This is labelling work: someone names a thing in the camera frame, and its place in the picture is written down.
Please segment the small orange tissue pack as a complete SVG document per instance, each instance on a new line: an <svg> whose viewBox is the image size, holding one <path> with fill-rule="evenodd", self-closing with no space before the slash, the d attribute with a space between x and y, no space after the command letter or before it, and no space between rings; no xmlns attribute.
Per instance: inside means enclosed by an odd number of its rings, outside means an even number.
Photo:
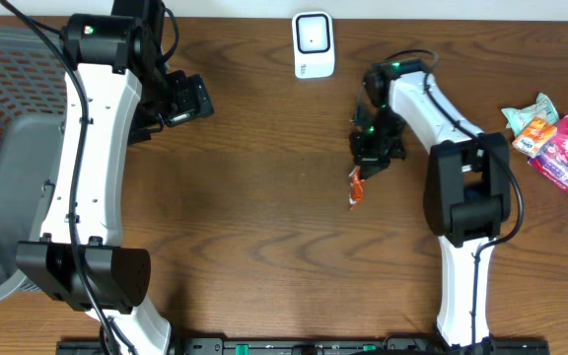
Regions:
<svg viewBox="0 0 568 355"><path fill-rule="evenodd" d="M519 152L534 158L541 148L557 133L557 127L535 117L515 138L512 146Z"/></svg>

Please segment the orange-red snack bar wrapper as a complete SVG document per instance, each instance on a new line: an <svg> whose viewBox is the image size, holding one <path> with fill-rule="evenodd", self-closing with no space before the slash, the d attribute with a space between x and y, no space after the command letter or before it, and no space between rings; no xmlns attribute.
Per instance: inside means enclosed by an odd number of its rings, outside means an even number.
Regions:
<svg viewBox="0 0 568 355"><path fill-rule="evenodd" d="M353 210L363 199L364 181L361 179L361 167L355 166L348 175L349 178L349 209Z"/></svg>

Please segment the mint green wipes pack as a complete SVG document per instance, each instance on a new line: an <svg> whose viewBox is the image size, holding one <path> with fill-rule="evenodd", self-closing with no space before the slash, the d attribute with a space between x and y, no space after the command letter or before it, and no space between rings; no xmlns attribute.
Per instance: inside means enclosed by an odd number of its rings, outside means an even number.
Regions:
<svg viewBox="0 0 568 355"><path fill-rule="evenodd" d="M540 118L551 125L559 121L555 105L544 93L539 93L533 105L525 108L502 108L501 112L507 119L507 128L517 137L535 119Z"/></svg>

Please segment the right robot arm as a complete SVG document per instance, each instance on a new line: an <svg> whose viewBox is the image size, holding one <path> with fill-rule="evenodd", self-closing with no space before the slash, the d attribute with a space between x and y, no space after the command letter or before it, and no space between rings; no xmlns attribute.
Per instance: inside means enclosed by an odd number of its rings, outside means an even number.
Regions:
<svg viewBox="0 0 568 355"><path fill-rule="evenodd" d="M491 353L486 318L491 245L511 210L503 136L466 120L419 58L373 64L359 95L370 101L357 103L352 118L349 205L361 201L367 179L405 159L402 132L411 128L428 154L423 210L441 249L437 333L447 351Z"/></svg>

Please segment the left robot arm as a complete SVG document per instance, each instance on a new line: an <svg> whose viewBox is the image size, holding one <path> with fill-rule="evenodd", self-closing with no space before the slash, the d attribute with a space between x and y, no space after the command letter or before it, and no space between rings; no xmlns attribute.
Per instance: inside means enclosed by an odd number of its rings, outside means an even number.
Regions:
<svg viewBox="0 0 568 355"><path fill-rule="evenodd" d="M213 113L203 79L170 71L162 47L174 15L160 1L117 1L75 14L52 48L66 76L57 180L18 268L49 298L96 319L104 354L171 354L171 323L151 301L151 257L126 248L121 189L129 145Z"/></svg>

